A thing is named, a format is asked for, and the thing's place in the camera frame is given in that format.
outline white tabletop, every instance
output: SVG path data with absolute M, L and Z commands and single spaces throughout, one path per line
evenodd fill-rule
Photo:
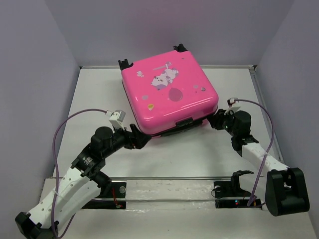
M 42 198 L 54 187 L 47 179 Z M 316 239 L 308 213 L 216 209 L 212 180 L 132 180 L 126 210 L 80 210 L 65 239 Z
M 220 108 L 228 107 L 230 97 L 258 101 L 248 69 L 204 69 L 204 72 L 219 94 Z M 80 71 L 70 114 L 88 108 L 121 109 L 127 113 L 125 126 L 136 123 L 119 69 Z M 261 109 L 249 103 L 242 103 L 241 109 L 251 114 L 252 134 L 267 148 L 269 134 Z M 95 130 L 105 125 L 111 126 L 99 112 L 83 113 L 67 123 L 58 155 L 60 176 L 89 143 Z M 112 178 L 223 177 L 237 170 L 256 171 L 232 149 L 228 133 L 216 131 L 208 124 L 181 134 L 154 138 L 142 150 L 121 149 L 106 159 L 102 169 Z

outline gray wall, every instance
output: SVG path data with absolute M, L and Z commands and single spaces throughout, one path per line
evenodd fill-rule
M 258 64 L 292 0 L 45 0 L 80 66 L 184 43 L 201 64 Z
M 300 167 L 319 237 L 319 1 L 296 0 L 258 68 L 285 162 Z
M 79 68 L 43 0 L 0 1 L 0 238 L 39 200 Z

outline pink suitcase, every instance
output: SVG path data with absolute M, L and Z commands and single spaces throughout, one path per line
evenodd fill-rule
M 173 51 L 129 64 L 122 82 L 140 130 L 164 136 L 202 124 L 218 108 L 218 94 L 190 51 Z

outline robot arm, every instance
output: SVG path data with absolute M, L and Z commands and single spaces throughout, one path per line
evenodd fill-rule
M 245 111 L 237 111 L 238 109 L 238 106 L 230 104 L 229 109 L 218 110 L 216 114 L 208 117 L 208 121 L 212 128 L 226 130 L 232 136 L 233 149 L 255 168 L 260 168 L 264 155 L 267 155 L 262 169 L 262 175 L 265 177 L 259 179 L 255 196 L 266 203 L 273 216 L 307 212 L 310 203 L 302 170 L 289 168 L 267 154 L 250 134 L 251 116 Z M 226 184 L 228 186 L 219 188 L 219 192 L 227 191 L 228 196 L 251 192 L 256 180 L 256 176 L 252 174 L 250 171 L 235 172 L 230 183 Z
M 115 132 L 108 127 L 100 127 L 91 137 L 91 142 L 72 162 L 59 184 L 59 192 L 52 190 L 28 213 L 19 213 L 15 222 L 27 239 L 53 239 L 51 213 L 53 197 L 57 194 L 54 209 L 56 234 L 70 218 L 86 203 L 111 188 L 111 179 L 100 170 L 105 166 L 105 158 L 124 147 L 141 149 L 151 139 L 141 133 L 134 124 L 132 132 L 122 126 L 125 114 L 115 111 L 110 117 Z

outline purple braided cable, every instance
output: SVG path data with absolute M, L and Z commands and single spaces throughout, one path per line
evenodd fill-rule
M 235 101 L 238 101 L 238 102 L 239 102 L 239 101 L 242 101 L 242 102 L 252 103 L 252 104 L 257 105 L 257 106 L 259 106 L 260 108 L 262 108 L 262 109 L 266 112 L 266 114 L 267 114 L 267 116 L 268 116 L 268 118 L 269 118 L 270 125 L 271 125 L 271 130 L 272 130 L 272 131 L 271 131 L 270 143 L 269 143 L 269 145 L 268 145 L 268 148 L 266 149 L 266 153 L 265 153 L 265 155 L 264 155 L 264 157 L 263 157 L 263 161 L 261 162 L 261 165 L 260 165 L 260 168 L 259 168 L 258 173 L 257 173 L 257 177 L 256 177 L 256 181 L 255 181 L 253 190 L 252 190 L 252 192 L 251 192 L 250 198 L 249 198 L 248 203 L 247 203 L 247 205 L 250 206 L 250 205 L 253 203 L 253 201 L 254 201 L 255 191 L 256 191 L 256 188 L 257 188 L 257 185 L 258 185 L 258 181 L 259 181 L 261 172 L 262 172 L 262 170 L 263 170 L 263 168 L 264 168 L 264 165 L 265 165 L 265 163 L 266 163 L 267 155 L 268 155 L 268 153 L 269 153 L 269 151 L 270 151 L 270 149 L 271 149 L 271 146 L 273 145 L 274 137 L 275 137 L 275 131 L 274 131 L 273 121 L 272 121 L 272 119 L 271 119 L 271 117 L 270 117 L 270 114 L 268 113 L 268 111 L 266 110 L 266 108 L 265 108 L 263 105 L 261 105 L 260 103 L 254 102 L 254 101 L 244 100 L 244 99 L 235 99 Z
M 62 239 L 63 236 L 65 235 L 66 231 L 68 230 L 69 226 L 71 225 L 71 222 L 74 218 L 75 215 L 73 215 L 68 223 L 68 225 L 66 226 L 66 229 L 64 230 L 63 234 L 59 237 L 55 231 L 55 225 L 54 225 L 54 210 L 55 210 L 55 204 L 56 204 L 56 199 L 57 199 L 57 193 L 59 190 L 59 167 L 58 167 L 58 160 L 57 160 L 57 156 L 56 156 L 56 152 L 55 152 L 55 141 L 56 141 L 56 137 L 60 131 L 60 129 L 64 126 L 64 124 L 71 118 L 84 113 L 84 112 L 89 112 L 89 111 L 98 111 L 98 112 L 102 112 L 107 114 L 108 111 L 105 110 L 100 110 L 100 109 L 87 109 L 87 110 L 82 110 L 79 111 L 77 113 L 72 114 L 71 116 L 69 116 L 64 122 L 62 122 L 59 127 L 57 128 L 57 130 L 54 133 L 54 137 L 53 137 L 53 142 L 52 142 L 52 153 L 53 153 L 53 159 L 54 159 L 54 167 L 55 167 L 55 172 L 56 172 L 56 181 L 55 181 L 55 191 L 56 194 L 54 194 L 53 196 L 53 202 L 52 202 L 52 208 L 51 208 L 51 229 L 53 232 L 53 235 L 56 239 Z

